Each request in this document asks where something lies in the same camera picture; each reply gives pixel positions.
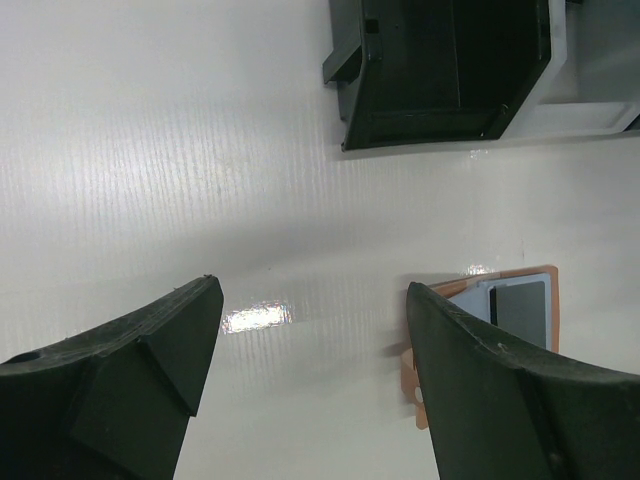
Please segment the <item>white bin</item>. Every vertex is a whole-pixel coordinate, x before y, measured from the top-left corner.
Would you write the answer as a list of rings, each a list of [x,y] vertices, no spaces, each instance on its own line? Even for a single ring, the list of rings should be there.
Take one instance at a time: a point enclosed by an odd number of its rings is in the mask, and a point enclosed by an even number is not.
[[[639,128],[639,3],[546,1],[551,60],[503,139]]]

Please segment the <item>black bin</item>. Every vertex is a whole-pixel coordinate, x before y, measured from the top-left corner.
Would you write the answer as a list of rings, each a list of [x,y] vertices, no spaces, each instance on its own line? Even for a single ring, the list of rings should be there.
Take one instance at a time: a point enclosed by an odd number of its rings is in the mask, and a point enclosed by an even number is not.
[[[345,151],[495,140],[551,57],[546,1],[332,1]]]

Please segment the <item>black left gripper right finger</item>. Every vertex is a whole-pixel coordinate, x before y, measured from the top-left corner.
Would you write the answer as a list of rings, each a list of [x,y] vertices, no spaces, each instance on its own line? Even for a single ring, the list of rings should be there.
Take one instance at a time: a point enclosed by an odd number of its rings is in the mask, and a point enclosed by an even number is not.
[[[443,479],[635,479],[639,379],[484,322],[413,282],[406,315]]]

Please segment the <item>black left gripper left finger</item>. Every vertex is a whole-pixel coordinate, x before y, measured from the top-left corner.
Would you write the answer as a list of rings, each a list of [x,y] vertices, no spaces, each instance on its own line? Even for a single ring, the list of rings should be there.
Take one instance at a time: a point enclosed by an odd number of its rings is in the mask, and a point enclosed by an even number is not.
[[[170,479],[223,309],[206,275],[1,365],[5,479]]]

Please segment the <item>tan leather card holder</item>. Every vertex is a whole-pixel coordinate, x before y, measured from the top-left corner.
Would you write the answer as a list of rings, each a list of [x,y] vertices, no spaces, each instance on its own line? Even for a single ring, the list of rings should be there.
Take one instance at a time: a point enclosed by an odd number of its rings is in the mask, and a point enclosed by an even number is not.
[[[558,270],[551,265],[427,283],[413,280],[403,302],[409,347],[401,389],[420,430],[462,421],[528,430],[536,394],[517,350],[559,350]]]

